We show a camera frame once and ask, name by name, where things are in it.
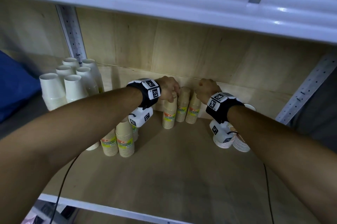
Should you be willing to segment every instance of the black cable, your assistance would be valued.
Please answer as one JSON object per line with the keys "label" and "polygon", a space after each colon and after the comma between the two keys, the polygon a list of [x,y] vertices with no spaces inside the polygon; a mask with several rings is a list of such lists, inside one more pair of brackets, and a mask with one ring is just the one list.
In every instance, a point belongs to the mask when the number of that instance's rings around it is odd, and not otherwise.
{"label": "black cable", "polygon": [[269,182],[268,182],[267,168],[266,168],[265,164],[263,164],[263,166],[265,167],[265,174],[266,174],[266,181],[267,181],[267,191],[268,191],[268,201],[269,201],[270,216],[272,217],[272,224],[274,224],[272,205],[270,203],[270,193],[269,193]]}
{"label": "black cable", "polygon": [[71,162],[67,172],[65,173],[65,176],[63,178],[63,181],[62,181],[62,184],[61,184],[61,187],[60,187],[60,191],[59,191],[59,195],[57,196],[57,200],[56,200],[56,204],[55,204],[55,207],[54,207],[54,211],[53,211],[53,215],[50,219],[50,222],[49,224],[52,224],[53,223],[53,219],[55,217],[55,213],[56,213],[56,208],[57,208],[57,205],[59,204],[59,200],[60,200],[60,196],[61,196],[61,191],[62,191],[62,188],[63,188],[63,184],[64,184],[64,181],[65,181],[65,178],[67,177],[68,175],[68,172],[70,171],[70,168],[72,167],[72,165],[74,164],[74,162],[76,161],[76,159],[79,157],[80,155],[78,155],[77,157],[75,157],[75,159]]}

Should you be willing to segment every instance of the forearm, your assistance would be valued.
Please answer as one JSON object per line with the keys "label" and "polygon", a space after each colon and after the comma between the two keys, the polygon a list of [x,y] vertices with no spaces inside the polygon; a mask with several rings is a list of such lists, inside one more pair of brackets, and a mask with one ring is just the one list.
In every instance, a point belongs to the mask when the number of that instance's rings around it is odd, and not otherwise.
{"label": "forearm", "polygon": [[337,156],[307,136],[243,106],[228,120],[254,153],[324,223],[337,219]]}
{"label": "forearm", "polygon": [[132,87],[84,98],[21,127],[3,139],[1,146],[10,147],[17,141],[18,151],[46,156],[57,171],[108,134],[141,101],[141,92]]}

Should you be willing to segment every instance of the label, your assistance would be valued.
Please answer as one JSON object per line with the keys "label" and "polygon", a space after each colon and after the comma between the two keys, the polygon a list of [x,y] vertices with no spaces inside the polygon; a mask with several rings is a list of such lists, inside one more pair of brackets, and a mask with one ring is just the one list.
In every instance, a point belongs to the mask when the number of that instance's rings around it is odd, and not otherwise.
{"label": "label", "polygon": [[117,143],[116,135],[111,139],[101,139],[101,144],[103,147],[110,148]]}
{"label": "label", "polygon": [[185,114],[187,107],[178,107],[177,112],[179,114]]}
{"label": "label", "polygon": [[117,139],[117,143],[119,148],[123,148],[126,150],[127,148],[130,148],[133,145],[133,138],[131,138],[128,141],[120,141],[119,139]]}
{"label": "label", "polygon": [[166,112],[164,112],[164,120],[167,121],[167,122],[172,122],[174,121],[174,119],[176,118],[176,114],[167,114]]}
{"label": "label", "polygon": [[190,116],[198,116],[199,111],[200,111],[200,109],[194,109],[194,108],[190,107],[190,108],[188,109],[188,114],[189,114]]}

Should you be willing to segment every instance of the person's left arm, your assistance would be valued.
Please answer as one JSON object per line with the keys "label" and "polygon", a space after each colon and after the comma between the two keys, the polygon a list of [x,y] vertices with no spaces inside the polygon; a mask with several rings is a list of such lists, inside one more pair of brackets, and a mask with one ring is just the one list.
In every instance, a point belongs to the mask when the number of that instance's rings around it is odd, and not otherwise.
{"label": "person's left arm", "polygon": [[[179,91],[177,81],[162,77],[156,82],[162,91],[160,99],[172,102],[172,91]],[[40,116],[2,139],[2,222],[21,223],[53,175],[108,134],[142,99],[134,87],[97,94]]]}

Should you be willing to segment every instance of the person's right arm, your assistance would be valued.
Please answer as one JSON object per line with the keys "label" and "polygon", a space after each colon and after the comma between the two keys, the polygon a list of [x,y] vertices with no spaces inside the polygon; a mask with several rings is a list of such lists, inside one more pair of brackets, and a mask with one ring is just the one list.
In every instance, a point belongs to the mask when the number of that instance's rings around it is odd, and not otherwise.
{"label": "person's right arm", "polygon": [[[207,104],[220,92],[203,79],[197,98]],[[322,223],[337,222],[337,154],[308,136],[244,106],[233,106],[227,118],[252,151],[270,167]]]}

